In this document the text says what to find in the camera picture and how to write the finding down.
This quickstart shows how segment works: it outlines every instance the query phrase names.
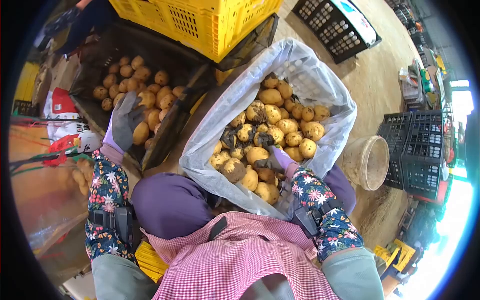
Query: hand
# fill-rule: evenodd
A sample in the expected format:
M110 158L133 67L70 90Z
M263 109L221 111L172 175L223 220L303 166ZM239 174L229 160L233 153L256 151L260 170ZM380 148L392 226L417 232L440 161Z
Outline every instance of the hand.
M129 92L120 99L113 109L104 144L109 144L121 154L125 153L133 143L133 131L144 119L145 105L137 107L142 100L135 92Z
M270 152L270 157L265 159L259 159L253 163L255 169L269 168L277 173L285 173L290 164L296 164L297 162L288 156L285 151L275 146L268 146L266 148Z

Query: yellow crate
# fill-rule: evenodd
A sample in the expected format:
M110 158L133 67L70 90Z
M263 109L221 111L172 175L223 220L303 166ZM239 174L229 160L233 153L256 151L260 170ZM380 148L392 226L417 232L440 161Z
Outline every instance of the yellow crate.
M119 16L220 62L282 0L109 0Z

